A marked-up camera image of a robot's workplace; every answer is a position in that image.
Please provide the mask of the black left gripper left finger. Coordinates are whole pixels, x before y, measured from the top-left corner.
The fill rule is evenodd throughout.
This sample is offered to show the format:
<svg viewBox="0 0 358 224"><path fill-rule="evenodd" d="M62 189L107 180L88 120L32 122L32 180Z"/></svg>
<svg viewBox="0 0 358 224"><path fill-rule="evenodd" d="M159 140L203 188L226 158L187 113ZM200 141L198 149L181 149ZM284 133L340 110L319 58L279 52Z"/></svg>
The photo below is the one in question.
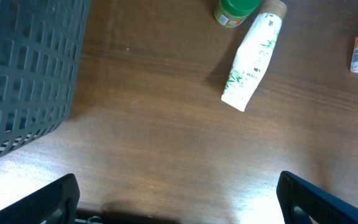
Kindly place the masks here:
<svg viewBox="0 0 358 224"><path fill-rule="evenodd" d="M74 223L79 198L76 177L67 174L0 210L0 224Z"/></svg>

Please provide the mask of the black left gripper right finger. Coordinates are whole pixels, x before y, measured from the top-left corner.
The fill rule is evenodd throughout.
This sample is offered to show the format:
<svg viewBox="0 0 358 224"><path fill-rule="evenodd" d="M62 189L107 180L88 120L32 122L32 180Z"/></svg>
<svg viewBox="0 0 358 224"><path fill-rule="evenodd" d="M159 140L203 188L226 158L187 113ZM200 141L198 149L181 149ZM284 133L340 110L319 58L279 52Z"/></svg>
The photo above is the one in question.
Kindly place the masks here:
<svg viewBox="0 0 358 224"><path fill-rule="evenodd" d="M276 189L285 223L358 223L358 208L283 171Z"/></svg>

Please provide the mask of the white tube with tan cap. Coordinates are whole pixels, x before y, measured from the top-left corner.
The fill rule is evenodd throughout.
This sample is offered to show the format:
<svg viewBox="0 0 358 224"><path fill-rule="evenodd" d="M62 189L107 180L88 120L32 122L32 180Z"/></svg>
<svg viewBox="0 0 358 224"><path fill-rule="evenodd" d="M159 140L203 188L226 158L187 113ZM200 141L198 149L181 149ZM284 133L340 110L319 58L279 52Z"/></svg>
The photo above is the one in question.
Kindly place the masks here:
<svg viewBox="0 0 358 224"><path fill-rule="evenodd" d="M287 5L265 1L241 42L221 100L243 112L263 79L273 55Z"/></svg>

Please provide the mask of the green lidded jar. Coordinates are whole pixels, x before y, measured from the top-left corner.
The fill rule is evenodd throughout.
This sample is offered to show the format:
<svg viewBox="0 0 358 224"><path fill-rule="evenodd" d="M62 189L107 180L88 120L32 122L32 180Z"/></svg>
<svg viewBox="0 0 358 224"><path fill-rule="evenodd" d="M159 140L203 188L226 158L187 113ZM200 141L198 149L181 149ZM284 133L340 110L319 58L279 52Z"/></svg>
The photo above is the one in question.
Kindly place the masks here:
<svg viewBox="0 0 358 224"><path fill-rule="evenodd" d="M214 10L216 21L228 28L241 25L262 0L219 0Z"/></svg>

